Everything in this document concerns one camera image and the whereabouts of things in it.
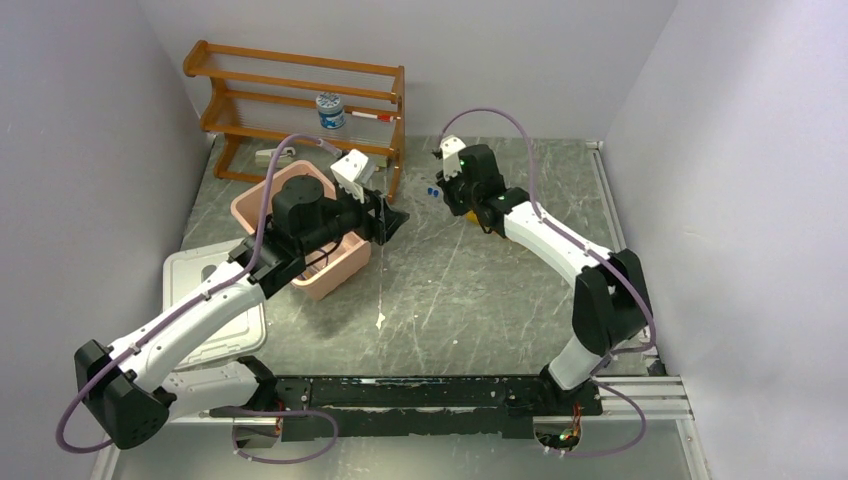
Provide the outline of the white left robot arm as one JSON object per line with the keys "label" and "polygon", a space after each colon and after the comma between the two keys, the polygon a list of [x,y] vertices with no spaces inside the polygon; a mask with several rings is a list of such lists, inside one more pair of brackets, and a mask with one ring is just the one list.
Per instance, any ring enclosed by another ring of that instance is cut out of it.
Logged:
{"label": "white left robot arm", "polygon": [[327,195],[301,174],[280,187],[263,181],[258,222],[213,275],[153,320],[109,344],[91,340],[74,355],[78,392],[108,445],[137,447],[169,421],[233,408],[261,416],[277,400],[273,372],[253,356],[180,373],[178,364],[225,324],[277,294],[308,267],[309,256],[347,234],[387,243],[408,221],[380,191],[348,181]]}

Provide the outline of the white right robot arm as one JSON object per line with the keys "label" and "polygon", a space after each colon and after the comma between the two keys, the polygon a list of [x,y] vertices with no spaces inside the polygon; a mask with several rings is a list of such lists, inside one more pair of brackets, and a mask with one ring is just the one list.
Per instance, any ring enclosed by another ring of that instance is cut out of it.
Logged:
{"label": "white right robot arm", "polygon": [[533,204],[522,188],[509,188],[493,150],[442,139],[435,156],[443,200],[455,216],[472,214],[486,234],[525,247],[556,271],[573,290],[572,337],[542,370],[542,406],[562,414],[613,350],[648,327],[649,298],[638,256],[613,252],[578,235]]}

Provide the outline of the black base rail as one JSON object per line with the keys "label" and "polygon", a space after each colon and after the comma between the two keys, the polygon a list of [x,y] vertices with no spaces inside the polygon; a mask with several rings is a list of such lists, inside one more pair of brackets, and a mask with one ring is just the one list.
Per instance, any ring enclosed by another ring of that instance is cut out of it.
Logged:
{"label": "black base rail", "polygon": [[245,408],[285,411],[283,442],[340,437],[499,434],[531,439],[543,417],[602,413],[599,390],[585,382],[562,391],[539,375],[275,375],[253,356],[238,358],[259,382]]}

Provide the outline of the white tub lid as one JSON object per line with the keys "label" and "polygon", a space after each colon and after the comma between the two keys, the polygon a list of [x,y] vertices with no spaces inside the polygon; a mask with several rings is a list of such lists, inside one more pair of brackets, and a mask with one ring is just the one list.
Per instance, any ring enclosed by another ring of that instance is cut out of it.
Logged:
{"label": "white tub lid", "polygon": [[[216,284],[233,276],[218,275],[218,267],[239,242],[229,240],[179,251],[163,264],[162,309],[167,310],[204,283]],[[257,305],[223,325],[177,365],[178,371],[205,368],[215,362],[234,360],[258,352],[267,341],[264,308]]]}

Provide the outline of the wooden shelf rack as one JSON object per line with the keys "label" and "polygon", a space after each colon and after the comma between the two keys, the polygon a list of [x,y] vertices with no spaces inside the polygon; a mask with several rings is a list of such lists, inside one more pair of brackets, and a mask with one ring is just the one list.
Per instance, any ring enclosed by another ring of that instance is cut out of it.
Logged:
{"label": "wooden shelf rack", "polygon": [[[223,151],[214,166],[219,179],[249,183],[258,174],[230,165],[248,139],[281,141],[293,133],[317,136],[345,149],[378,157],[391,174],[388,197],[396,200],[405,161],[406,71],[404,66],[282,53],[199,40],[182,63],[183,73],[210,81],[208,105],[200,127],[223,135]],[[345,125],[321,127],[315,99],[319,93],[341,96]],[[351,111],[392,114],[392,123],[356,118]]]}

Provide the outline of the red white marker pen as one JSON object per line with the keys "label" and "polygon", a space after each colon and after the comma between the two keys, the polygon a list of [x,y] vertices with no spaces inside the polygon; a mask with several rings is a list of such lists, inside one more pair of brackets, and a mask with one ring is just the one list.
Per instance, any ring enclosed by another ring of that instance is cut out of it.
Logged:
{"label": "red white marker pen", "polygon": [[395,120],[395,116],[392,114],[375,114],[363,111],[351,111],[350,115],[356,118],[376,120],[383,123],[392,123]]}

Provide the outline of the clear acrylic tube rack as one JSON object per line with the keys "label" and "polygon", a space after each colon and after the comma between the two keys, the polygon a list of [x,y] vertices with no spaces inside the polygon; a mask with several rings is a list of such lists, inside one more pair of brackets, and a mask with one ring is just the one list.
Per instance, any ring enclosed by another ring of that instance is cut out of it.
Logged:
{"label": "clear acrylic tube rack", "polygon": [[[441,192],[440,198],[427,196],[427,189],[432,188]],[[413,214],[422,212],[442,212],[447,210],[443,201],[443,193],[436,185],[436,172],[428,169],[405,170],[398,191],[398,205]]]}

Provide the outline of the blue white jar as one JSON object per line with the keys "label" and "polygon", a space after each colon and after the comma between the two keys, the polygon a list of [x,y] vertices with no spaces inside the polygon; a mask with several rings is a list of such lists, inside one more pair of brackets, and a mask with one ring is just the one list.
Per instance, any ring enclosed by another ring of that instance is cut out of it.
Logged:
{"label": "blue white jar", "polygon": [[315,99],[316,110],[322,128],[336,130],[345,125],[345,110],[341,96],[334,92],[322,92]]}

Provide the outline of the pink plastic tub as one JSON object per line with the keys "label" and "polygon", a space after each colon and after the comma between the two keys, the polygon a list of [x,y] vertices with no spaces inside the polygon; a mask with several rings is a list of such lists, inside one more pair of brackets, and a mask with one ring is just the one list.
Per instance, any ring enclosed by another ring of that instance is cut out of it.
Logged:
{"label": "pink plastic tub", "polygon": [[[337,197],[332,181],[313,163],[297,160],[277,171],[272,180],[271,195],[281,190],[284,183],[299,175],[317,178],[328,198]],[[248,234],[254,234],[259,221],[260,201],[264,189],[261,182],[231,202],[230,211],[236,221]],[[332,291],[362,270],[370,261],[371,244],[361,239],[356,233],[347,233],[339,248],[315,265],[308,267],[302,278],[294,279],[290,286],[308,295],[315,301],[320,301]]]}

